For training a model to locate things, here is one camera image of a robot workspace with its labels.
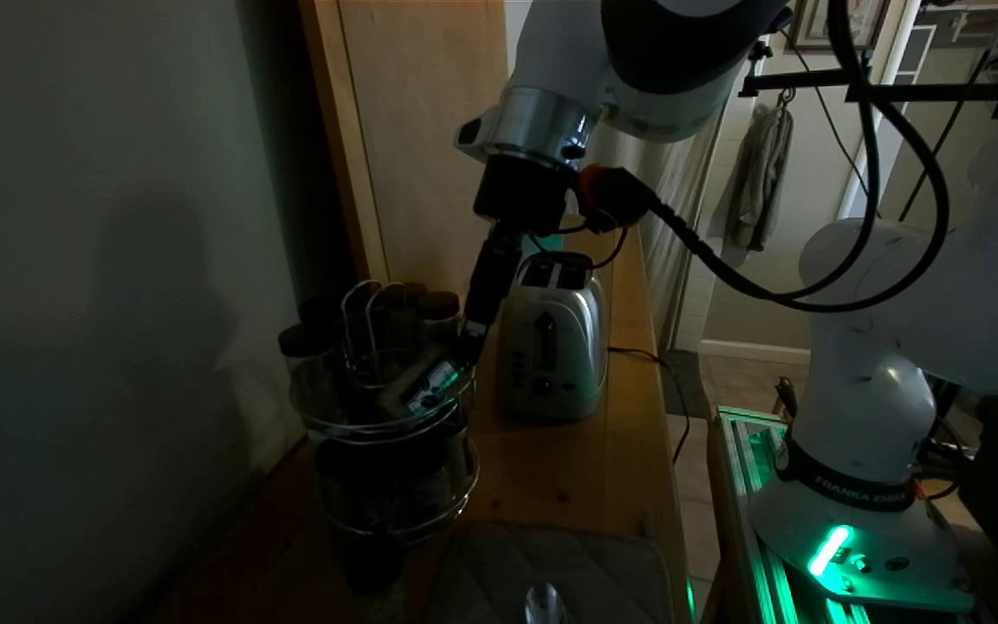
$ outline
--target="wooden countertop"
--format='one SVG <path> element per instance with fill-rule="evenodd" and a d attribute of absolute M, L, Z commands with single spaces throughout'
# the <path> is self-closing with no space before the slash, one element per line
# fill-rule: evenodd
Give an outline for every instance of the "wooden countertop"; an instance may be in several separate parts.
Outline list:
<path fill-rule="evenodd" d="M 608 256 L 612 237 L 589 243 Z M 600 272 L 612 348 L 656 350 L 641 237 Z M 407 611 L 416 621 L 431 600 L 447 547 L 470 519 L 563 529 L 609 538 L 647 538 L 674 577 L 682 611 L 686 556 L 674 497 L 663 378 L 653 362 L 609 355 L 609 390 L 594 419 L 523 428 L 501 419 L 492 358 L 478 373 L 470 441 L 482 466 L 464 517 L 407 560 Z M 295 447 L 263 492 L 203 552 L 149 621 L 358 621 L 319 517 L 311 452 Z"/>

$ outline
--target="silver toaster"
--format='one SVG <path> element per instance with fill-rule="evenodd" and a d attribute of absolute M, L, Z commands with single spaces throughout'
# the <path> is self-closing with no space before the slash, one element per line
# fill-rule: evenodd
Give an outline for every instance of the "silver toaster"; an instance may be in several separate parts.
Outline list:
<path fill-rule="evenodd" d="M 583 252 L 536 252 L 500 323 L 500 404 L 527 419 L 594 417 L 608 387 L 604 288 Z"/>

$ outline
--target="toaster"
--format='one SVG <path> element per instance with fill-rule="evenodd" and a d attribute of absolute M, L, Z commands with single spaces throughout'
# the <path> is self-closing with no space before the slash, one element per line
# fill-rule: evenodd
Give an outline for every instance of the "toaster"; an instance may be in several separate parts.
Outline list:
<path fill-rule="evenodd" d="M 500 405 L 587 419 L 608 387 L 604 288 L 583 252 L 527 256 L 500 321 Z"/>

